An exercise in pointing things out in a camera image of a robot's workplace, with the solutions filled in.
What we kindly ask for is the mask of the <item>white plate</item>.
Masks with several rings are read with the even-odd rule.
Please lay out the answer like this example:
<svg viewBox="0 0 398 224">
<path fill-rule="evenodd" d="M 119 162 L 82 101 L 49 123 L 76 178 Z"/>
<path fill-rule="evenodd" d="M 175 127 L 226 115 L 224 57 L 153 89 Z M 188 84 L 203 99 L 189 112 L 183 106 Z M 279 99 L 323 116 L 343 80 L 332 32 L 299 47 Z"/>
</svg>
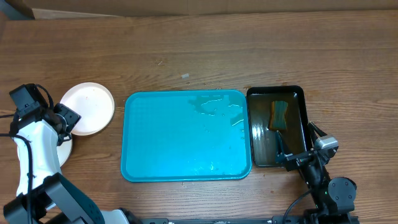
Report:
<svg viewBox="0 0 398 224">
<path fill-rule="evenodd" d="M 72 140 L 63 142 L 60 146 L 57 146 L 57 155 L 60 166 L 63 166 L 70 157 L 70 154 L 72 153 L 72 146 Z"/>
<path fill-rule="evenodd" d="M 111 121 L 115 111 L 111 92 L 105 86 L 93 82 L 72 87 L 60 102 L 81 116 L 72 130 L 72 134 L 77 136 L 101 131 Z"/>
</svg>

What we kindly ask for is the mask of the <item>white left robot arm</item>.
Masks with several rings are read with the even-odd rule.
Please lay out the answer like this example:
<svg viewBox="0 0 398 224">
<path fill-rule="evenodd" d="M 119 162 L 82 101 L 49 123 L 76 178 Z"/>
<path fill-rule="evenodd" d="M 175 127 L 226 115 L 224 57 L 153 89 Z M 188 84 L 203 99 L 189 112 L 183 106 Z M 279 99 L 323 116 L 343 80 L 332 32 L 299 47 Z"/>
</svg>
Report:
<svg viewBox="0 0 398 224">
<path fill-rule="evenodd" d="M 123 210 L 105 212 L 61 171 L 60 152 L 73 135 L 101 131 L 112 119 L 112 94 L 97 83 L 71 88 L 60 103 L 34 83 L 10 92 L 16 106 L 9 136 L 21 176 L 16 199 L 4 207 L 10 223 L 38 223 L 59 207 L 64 223 L 135 223 Z M 125 103 L 121 174 L 130 182 L 242 179 L 251 171 L 246 97 L 237 90 L 147 91 Z"/>
</svg>

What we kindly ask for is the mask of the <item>green yellow sponge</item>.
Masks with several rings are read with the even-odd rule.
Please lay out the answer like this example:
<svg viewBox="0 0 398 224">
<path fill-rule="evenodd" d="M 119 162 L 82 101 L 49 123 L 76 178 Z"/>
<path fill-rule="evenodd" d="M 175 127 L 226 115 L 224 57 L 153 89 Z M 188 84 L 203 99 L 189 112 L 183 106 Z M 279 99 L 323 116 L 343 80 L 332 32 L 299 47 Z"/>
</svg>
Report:
<svg viewBox="0 0 398 224">
<path fill-rule="evenodd" d="M 273 101 L 271 103 L 271 112 L 269 119 L 269 129 L 279 131 L 287 129 L 286 113 L 288 108 L 286 101 Z"/>
</svg>

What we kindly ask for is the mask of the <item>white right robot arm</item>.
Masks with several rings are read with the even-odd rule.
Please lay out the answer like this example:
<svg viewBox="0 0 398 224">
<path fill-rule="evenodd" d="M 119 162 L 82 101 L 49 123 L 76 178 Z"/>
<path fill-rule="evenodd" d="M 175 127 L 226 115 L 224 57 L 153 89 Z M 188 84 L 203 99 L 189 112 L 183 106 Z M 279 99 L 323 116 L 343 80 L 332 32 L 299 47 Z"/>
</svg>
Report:
<svg viewBox="0 0 398 224">
<path fill-rule="evenodd" d="M 277 152 L 275 161 L 286 170 L 297 170 L 306 183 L 308 190 L 292 202 L 284 215 L 273 217 L 274 223 L 358 223 L 358 217 L 352 217 L 357 186 L 347 177 L 331 178 L 325 166 L 335 156 L 338 141 L 319 129 L 313 122 L 308 123 L 312 149 L 293 155 L 290 153 L 282 134 L 277 131 Z M 310 195 L 314 209 L 305 210 L 301 216 L 290 216 L 290 211 L 303 198 Z"/>
</svg>

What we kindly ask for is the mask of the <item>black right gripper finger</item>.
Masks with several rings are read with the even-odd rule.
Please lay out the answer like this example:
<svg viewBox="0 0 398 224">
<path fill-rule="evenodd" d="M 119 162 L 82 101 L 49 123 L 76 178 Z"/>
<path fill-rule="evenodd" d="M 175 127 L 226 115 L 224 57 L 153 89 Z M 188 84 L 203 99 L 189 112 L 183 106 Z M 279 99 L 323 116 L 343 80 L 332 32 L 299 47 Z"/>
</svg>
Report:
<svg viewBox="0 0 398 224">
<path fill-rule="evenodd" d="M 313 123 L 312 121 L 310 121 L 308 124 L 308 129 L 310 131 L 310 137 L 311 140 L 316 140 L 319 137 L 324 137 L 327 135 L 327 133 L 325 133 L 324 131 L 322 131 L 320 128 L 318 128 L 315 123 Z"/>
<path fill-rule="evenodd" d="M 280 131 L 276 131 L 276 139 L 277 139 L 277 149 L 276 156 L 277 157 L 289 157 L 292 155 L 288 145 L 283 139 L 282 133 Z"/>
</svg>

